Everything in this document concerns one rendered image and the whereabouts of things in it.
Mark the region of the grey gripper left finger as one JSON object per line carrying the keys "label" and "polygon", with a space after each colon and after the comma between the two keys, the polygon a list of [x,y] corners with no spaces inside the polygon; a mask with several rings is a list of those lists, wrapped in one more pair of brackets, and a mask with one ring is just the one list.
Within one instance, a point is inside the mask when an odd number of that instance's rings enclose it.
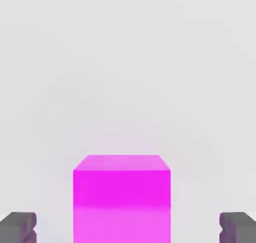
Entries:
{"label": "grey gripper left finger", "polygon": [[34,212],[11,212],[0,221],[0,243],[37,243]]}

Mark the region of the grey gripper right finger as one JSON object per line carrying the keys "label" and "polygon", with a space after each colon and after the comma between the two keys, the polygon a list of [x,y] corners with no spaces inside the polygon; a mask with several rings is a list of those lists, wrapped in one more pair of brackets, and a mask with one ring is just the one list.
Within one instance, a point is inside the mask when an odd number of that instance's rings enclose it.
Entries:
{"label": "grey gripper right finger", "polygon": [[256,221],[245,212],[222,212],[219,243],[256,243]]}

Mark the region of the small magenta cube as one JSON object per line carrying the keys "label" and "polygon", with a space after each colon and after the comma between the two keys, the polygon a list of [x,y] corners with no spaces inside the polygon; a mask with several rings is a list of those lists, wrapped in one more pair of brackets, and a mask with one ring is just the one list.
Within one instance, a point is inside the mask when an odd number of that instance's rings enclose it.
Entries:
{"label": "small magenta cube", "polygon": [[171,243],[171,169],[158,155],[88,155],[73,170],[73,243]]}

